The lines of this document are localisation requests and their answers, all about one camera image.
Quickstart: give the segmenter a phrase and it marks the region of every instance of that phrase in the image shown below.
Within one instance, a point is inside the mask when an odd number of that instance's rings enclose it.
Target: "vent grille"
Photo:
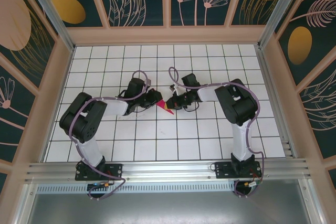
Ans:
[[[88,184],[41,184],[37,194],[86,194]],[[118,185],[109,186],[92,193],[110,192]],[[117,190],[119,193],[186,193],[203,191],[233,191],[234,182],[206,182],[206,183],[127,183]]]

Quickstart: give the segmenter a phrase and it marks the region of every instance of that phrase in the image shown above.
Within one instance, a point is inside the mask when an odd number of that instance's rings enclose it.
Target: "yellow oval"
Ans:
[[[289,60],[299,65],[308,57],[312,45],[312,37],[310,31],[299,26],[295,28],[288,41],[288,57]]]
[[[51,0],[61,19],[70,24],[85,20],[84,7],[77,0]]]
[[[30,38],[31,21],[24,0],[0,0],[0,45],[9,50],[23,49]]]

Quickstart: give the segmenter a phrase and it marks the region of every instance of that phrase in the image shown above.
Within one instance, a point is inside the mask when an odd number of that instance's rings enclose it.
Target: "white grid floor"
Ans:
[[[99,46],[76,48],[45,161],[80,160],[58,124],[79,92],[93,97],[116,96],[140,68],[166,101],[172,96],[170,66],[179,71],[180,79],[193,72],[200,84],[239,78],[261,104],[253,125],[252,148],[268,158],[285,156],[253,45]],[[110,116],[96,133],[98,146],[107,161],[230,158],[232,128],[220,107],[218,102],[204,102],[195,112],[181,110],[171,115],[154,106],[128,116]]]

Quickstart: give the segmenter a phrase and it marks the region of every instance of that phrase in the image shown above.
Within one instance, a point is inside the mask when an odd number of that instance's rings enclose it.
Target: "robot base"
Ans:
[[[105,164],[105,159],[96,167],[97,170],[109,174],[115,177],[120,177],[122,175],[122,164]],[[108,181],[113,180],[111,178],[102,176],[94,172],[87,164],[80,161],[76,165],[76,181]]]
[[[261,177],[260,163],[254,155],[245,161],[239,161],[231,154],[231,162],[216,162],[216,178],[253,178],[253,173]]]

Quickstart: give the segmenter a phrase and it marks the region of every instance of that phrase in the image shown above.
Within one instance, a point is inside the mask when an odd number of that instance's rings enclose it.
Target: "red object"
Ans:
[[[163,108],[165,111],[171,113],[172,115],[174,114],[173,111],[167,109],[165,101],[161,100],[160,102],[157,102],[156,105],[159,106],[160,108]]]

